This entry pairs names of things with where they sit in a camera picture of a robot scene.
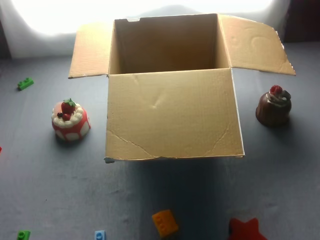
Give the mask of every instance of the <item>green toy block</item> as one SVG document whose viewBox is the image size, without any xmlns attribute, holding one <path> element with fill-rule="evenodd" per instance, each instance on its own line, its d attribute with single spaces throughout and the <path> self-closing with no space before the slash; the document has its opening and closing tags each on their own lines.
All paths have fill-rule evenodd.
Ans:
<svg viewBox="0 0 320 240">
<path fill-rule="evenodd" d="M 26 89 L 27 87 L 31 86 L 32 84 L 34 84 L 34 81 L 32 80 L 32 78 L 27 77 L 24 81 L 20 81 L 18 83 L 18 88 L 21 91 L 21 90 Z"/>
<path fill-rule="evenodd" d="M 30 234 L 31 232 L 28 230 L 19 231 L 16 240 L 29 240 Z"/>
</svg>

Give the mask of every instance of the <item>cupcake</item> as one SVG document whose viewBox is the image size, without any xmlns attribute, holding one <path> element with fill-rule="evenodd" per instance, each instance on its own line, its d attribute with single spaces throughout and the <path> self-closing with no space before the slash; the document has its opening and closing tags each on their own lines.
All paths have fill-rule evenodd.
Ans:
<svg viewBox="0 0 320 240">
<path fill-rule="evenodd" d="M 288 122 L 291 110 L 291 95 L 278 85 L 263 94 L 255 110 L 258 121 L 268 127 L 281 126 Z"/>
<path fill-rule="evenodd" d="M 55 134 L 67 142 L 82 139 L 91 128 L 87 112 L 71 98 L 54 106 L 51 119 Z"/>
</svg>

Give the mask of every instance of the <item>box front flap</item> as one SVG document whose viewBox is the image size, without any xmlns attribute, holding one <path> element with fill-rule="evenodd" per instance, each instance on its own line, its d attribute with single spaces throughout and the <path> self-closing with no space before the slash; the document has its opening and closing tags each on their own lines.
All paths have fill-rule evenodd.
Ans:
<svg viewBox="0 0 320 240">
<path fill-rule="evenodd" d="M 109 74 L 113 23 L 82 25 L 75 37 L 69 79 Z"/>
<path fill-rule="evenodd" d="M 243 156 L 230 68 L 109 76 L 106 157 Z"/>
<path fill-rule="evenodd" d="M 231 67 L 296 75 L 272 27 L 234 16 L 218 19 Z"/>
</svg>

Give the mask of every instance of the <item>orange toy block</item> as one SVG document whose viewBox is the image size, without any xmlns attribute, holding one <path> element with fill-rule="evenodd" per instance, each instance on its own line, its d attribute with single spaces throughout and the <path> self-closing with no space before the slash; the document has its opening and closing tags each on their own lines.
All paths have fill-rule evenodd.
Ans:
<svg viewBox="0 0 320 240">
<path fill-rule="evenodd" d="M 179 230 L 170 210 L 160 211 L 152 215 L 152 219 L 161 238 L 167 237 Z"/>
</svg>

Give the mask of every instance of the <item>table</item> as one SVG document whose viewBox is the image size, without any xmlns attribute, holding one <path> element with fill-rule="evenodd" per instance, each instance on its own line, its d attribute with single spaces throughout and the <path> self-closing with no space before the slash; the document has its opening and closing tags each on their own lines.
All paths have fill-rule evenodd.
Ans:
<svg viewBox="0 0 320 240">
<path fill-rule="evenodd" d="M 297 76 L 233 69 L 243 158 L 104 162 L 108 79 L 67 79 L 71 57 L 0 63 L 0 239 L 159 239 L 151 215 L 171 209 L 181 240 L 225 240 L 228 223 L 259 219 L 270 240 L 320 235 L 320 42 L 285 44 Z M 34 85 L 17 91 L 32 77 Z M 278 84 L 292 95 L 291 121 L 270 129 L 255 117 Z M 51 126 L 72 98 L 92 129 L 71 145 Z"/>
</svg>

